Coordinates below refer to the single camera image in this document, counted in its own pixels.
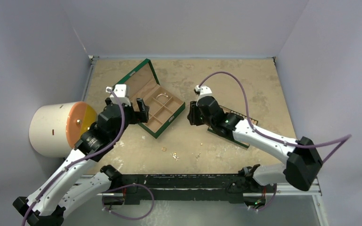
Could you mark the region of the green jewelry box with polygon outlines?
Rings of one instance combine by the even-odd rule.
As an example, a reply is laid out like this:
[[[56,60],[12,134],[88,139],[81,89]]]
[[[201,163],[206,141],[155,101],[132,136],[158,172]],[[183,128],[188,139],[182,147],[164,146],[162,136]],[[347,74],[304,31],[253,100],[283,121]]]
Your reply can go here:
[[[136,98],[142,98],[150,107],[149,121],[139,125],[154,138],[158,138],[185,109],[185,102],[160,85],[150,59],[145,59],[117,84],[128,86],[129,100],[138,110]]]

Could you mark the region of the green jewelry tray insert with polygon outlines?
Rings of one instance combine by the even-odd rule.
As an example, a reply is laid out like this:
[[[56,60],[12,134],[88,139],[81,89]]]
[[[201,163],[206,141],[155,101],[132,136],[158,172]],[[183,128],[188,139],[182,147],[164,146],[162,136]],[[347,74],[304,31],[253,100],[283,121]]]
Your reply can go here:
[[[242,113],[239,113],[239,112],[236,112],[236,111],[234,111],[234,110],[232,110],[232,109],[230,109],[230,108],[227,108],[227,107],[222,106],[222,105],[220,105],[220,107],[223,109],[223,111],[224,111],[225,113],[234,113],[234,114],[236,114],[236,115],[239,115],[239,116],[243,117],[244,119],[247,118],[246,115],[244,115],[244,114],[242,114]],[[251,121],[254,125],[258,125],[258,122],[259,122],[258,120],[254,119],[254,118],[250,118],[250,121]],[[215,134],[214,130],[213,130],[211,127],[208,127],[208,128],[207,128],[207,131]],[[227,140],[229,140],[230,142],[233,142],[234,144],[239,145],[239,146],[244,147],[244,148],[249,148],[249,147],[250,147],[250,144],[249,144],[249,143],[247,143],[247,142],[240,142],[240,141],[234,140],[234,139],[233,139],[232,137],[230,137],[230,136],[224,137],[224,139],[227,139]]]

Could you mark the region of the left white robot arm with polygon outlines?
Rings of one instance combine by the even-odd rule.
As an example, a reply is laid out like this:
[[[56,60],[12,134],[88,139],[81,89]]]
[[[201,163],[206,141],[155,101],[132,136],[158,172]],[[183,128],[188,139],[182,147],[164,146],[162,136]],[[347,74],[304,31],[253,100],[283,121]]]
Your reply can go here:
[[[120,190],[122,175],[111,165],[103,166],[88,183],[74,186],[89,168],[114,148],[128,125],[148,122],[149,106],[142,98],[136,99],[138,111],[134,110],[133,104],[126,104],[120,98],[108,97],[106,103],[97,120],[81,135],[53,175],[31,195],[14,200],[13,206],[23,217],[23,226],[59,226],[91,197]]]

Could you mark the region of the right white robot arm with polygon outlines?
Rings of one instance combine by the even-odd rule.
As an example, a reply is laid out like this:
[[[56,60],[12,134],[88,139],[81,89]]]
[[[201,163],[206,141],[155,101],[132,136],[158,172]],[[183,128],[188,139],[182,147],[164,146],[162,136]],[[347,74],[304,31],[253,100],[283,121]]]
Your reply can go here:
[[[323,161],[312,147],[312,140],[288,138],[290,145],[273,141],[270,137],[277,137],[276,134],[252,126],[250,120],[240,115],[224,112],[212,96],[191,101],[187,118],[190,125],[207,125],[220,137],[247,143],[280,161],[275,165],[248,168],[245,176],[250,191],[256,192],[263,186],[277,183],[289,183],[298,190],[308,191],[322,168]]]

